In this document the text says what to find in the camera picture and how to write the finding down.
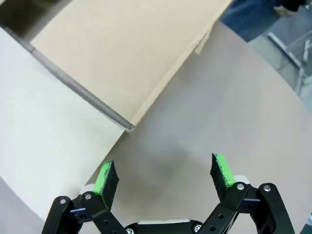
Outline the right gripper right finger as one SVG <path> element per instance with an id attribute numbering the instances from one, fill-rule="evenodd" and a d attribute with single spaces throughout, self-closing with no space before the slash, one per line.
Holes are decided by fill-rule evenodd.
<path id="1" fill-rule="evenodd" d="M 277 187 L 258 188 L 236 181 L 222 154 L 212 155 L 210 170 L 220 203 L 202 224 L 204 234 L 227 234 L 239 214 L 249 214 L 259 234 L 293 234 L 294 228 Z"/>

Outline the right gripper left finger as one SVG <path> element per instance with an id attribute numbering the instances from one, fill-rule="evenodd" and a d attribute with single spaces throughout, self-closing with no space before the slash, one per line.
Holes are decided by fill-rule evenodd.
<path id="1" fill-rule="evenodd" d="M 78 234 L 84 223 L 92 222 L 102 234 L 125 234 L 126 229 L 111 212 L 119 178 L 112 160 L 106 161 L 94 188 L 71 200 L 54 199 L 42 229 L 43 234 Z"/>

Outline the person left hand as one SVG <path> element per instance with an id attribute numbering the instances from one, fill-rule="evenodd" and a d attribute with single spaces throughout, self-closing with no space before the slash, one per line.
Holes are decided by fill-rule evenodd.
<path id="1" fill-rule="evenodd" d="M 281 17 L 293 17 L 296 15 L 297 12 L 291 11 L 284 6 L 275 6 L 274 11 Z"/>

